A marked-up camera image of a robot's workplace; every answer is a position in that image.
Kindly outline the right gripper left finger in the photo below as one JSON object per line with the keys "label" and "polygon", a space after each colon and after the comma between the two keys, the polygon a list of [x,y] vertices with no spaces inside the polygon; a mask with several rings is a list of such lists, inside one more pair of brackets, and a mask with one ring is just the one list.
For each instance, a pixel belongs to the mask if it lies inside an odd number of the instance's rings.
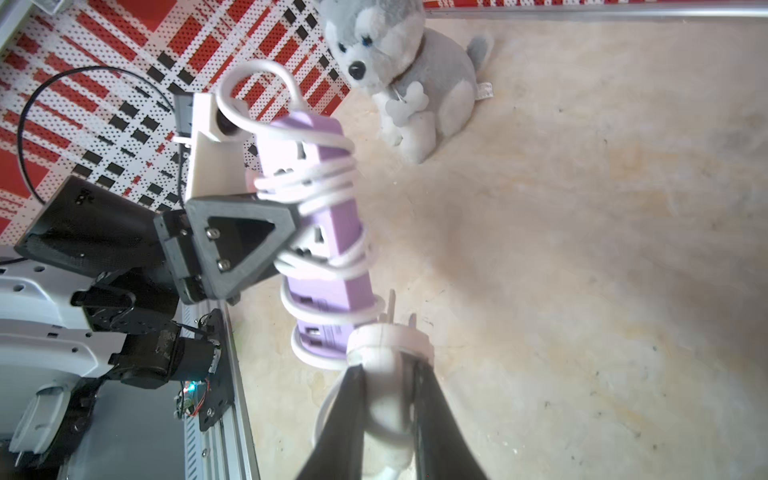
{"label": "right gripper left finger", "polygon": [[361,479],[366,423],[365,373],[346,370],[333,390],[313,451],[297,479]]}

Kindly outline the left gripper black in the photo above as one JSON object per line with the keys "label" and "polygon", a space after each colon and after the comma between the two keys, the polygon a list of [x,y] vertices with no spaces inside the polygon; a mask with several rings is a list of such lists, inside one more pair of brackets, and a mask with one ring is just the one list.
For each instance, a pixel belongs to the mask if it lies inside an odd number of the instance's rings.
{"label": "left gripper black", "polygon": [[278,274],[274,262],[300,228],[298,207],[254,194],[188,200],[154,219],[180,300],[229,300]]}

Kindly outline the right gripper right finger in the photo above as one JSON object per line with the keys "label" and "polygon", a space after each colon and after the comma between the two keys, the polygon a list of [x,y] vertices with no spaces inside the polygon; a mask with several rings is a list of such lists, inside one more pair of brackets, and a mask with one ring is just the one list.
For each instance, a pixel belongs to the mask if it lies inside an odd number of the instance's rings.
{"label": "right gripper right finger", "polygon": [[487,479],[466,444],[434,369],[414,365],[415,470],[419,480]]}

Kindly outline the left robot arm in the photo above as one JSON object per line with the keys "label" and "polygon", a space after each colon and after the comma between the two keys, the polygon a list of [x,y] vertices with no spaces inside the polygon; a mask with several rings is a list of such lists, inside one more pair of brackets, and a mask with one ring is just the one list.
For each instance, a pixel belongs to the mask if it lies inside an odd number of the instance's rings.
{"label": "left robot arm", "polygon": [[177,385],[186,439],[245,453],[227,308],[275,274],[299,227],[295,207],[249,193],[154,213],[68,178],[1,258],[1,441],[16,468],[62,470],[108,382]]}

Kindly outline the purple power strip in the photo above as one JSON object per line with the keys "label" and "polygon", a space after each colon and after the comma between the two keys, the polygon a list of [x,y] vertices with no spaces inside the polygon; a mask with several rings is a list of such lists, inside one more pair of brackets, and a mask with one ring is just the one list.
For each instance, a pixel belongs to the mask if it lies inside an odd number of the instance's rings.
{"label": "purple power strip", "polygon": [[352,332],[384,309],[369,276],[374,256],[358,216],[353,145],[338,121],[309,112],[272,122],[256,143],[258,198],[299,214],[274,262],[284,278],[281,300],[296,320],[291,348],[308,365],[341,370]]}

